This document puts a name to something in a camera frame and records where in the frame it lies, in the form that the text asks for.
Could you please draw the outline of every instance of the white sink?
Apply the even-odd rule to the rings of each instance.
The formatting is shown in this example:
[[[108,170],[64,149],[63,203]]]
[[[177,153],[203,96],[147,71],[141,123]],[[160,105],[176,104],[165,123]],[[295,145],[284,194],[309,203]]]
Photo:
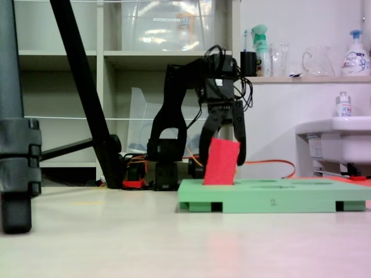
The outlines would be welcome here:
[[[315,160],[371,164],[371,117],[303,123],[296,127],[296,134],[307,137]]]

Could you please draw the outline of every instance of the black cup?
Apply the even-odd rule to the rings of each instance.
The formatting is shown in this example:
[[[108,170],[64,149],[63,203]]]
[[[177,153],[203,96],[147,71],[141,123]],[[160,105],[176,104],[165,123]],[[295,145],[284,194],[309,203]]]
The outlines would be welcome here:
[[[256,76],[255,52],[241,52],[241,74],[242,76]]]

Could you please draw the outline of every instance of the red part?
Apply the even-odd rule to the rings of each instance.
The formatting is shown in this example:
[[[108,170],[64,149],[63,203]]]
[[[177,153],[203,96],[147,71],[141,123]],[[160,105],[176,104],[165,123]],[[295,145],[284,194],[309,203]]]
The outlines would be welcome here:
[[[212,138],[204,185],[233,185],[239,142]]]
[[[122,185],[124,188],[136,188],[141,189],[146,185],[144,180],[141,181],[123,181]]]
[[[365,181],[367,180],[366,177],[354,177],[353,175],[349,178],[351,181]]]

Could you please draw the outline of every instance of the white pump bottle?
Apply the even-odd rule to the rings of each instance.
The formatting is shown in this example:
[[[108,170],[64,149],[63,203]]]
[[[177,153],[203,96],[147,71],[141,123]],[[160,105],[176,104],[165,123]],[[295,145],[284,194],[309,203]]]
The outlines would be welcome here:
[[[363,44],[360,43],[359,37],[363,32],[361,30],[351,31],[354,43],[351,45],[350,50],[343,64],[343,76],[370,76],[370,58],[369,53],[364,49]]]

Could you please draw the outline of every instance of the orange wire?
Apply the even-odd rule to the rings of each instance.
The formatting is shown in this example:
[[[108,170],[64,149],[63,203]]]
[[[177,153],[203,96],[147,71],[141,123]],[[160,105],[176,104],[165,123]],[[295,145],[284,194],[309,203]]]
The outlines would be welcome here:
[[[129,164],[136,164],[136,163],[145,163],[145,162],[148,162],[148,160],[140,160],[140,161],[134,161],[134,162],[129,162]]]
[[[185,145],[185,147],[187,148],[187,151],[190,153],[190,155],[191,155],[192,159],[194,160],[194,162],[196,162],[198,165],[200,165],[201,167],[203,167],[203,165],[201,164],[201,162],[198,161],[198,160],[196,159],[196,157],[193,155],[191,149],[190,149],[187,145]]]
[[[263,163],[286,163],[294,167],[294,170],[291,174],[286,176],[285,178],[292,178],[296,174],[296,167],[294,163],[288,161],[288,160],[282,160],[282,159],[269,159],[269,160],[257,160],[257,161],[246,161],[245,164],[263,164]]]
[[[190,157],[183,157],[184,159],[193,159],[198,165],[203,167],[200,161],[197,160],[199,156],[195,156],[192,151],[189,149],[189,147],[186,145],[187,151],[190,153]],[[135,158],[132,159],[140,159],[144,158],[145,156],[136,156]],[[141,160],[141,161],[135,161],[135,162],[129,162],[128,164],[135,164],[135,163],[146,163],[146,166],[148,167],[148,160]],[[294,170],[291,174],[287,175],[285,178],[292,178],[296,174],[296,167],[295,164],[288,161],[288,160],[283,160],[283,159],[268,159],[268,160],[255,160],[255,161],[246,161],[245,164],[252,165],[252,164],[265,164],[265,163],[286,163],[288,165],[291,165]]]

